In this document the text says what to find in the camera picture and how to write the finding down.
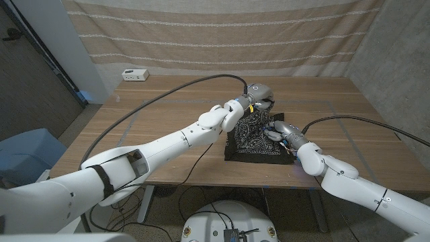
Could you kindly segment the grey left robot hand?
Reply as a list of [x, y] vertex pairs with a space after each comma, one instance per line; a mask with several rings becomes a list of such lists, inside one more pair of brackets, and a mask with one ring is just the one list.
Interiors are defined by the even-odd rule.
[[274, 94], [270, 87], [254, 83], [246, 87], [246, 92], [235, 99], [246, 110], [251, 106], [254, 110], [269, 110], [274, 104]]

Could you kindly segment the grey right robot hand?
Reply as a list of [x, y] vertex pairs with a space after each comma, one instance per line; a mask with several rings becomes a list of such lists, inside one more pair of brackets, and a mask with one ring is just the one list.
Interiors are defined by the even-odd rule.
[[265, 125], [263, 133], [273, 141], [284, 143], [290, 149], [298, 150], [309, 140], [301, 130], [292, 124], [276, 120]]

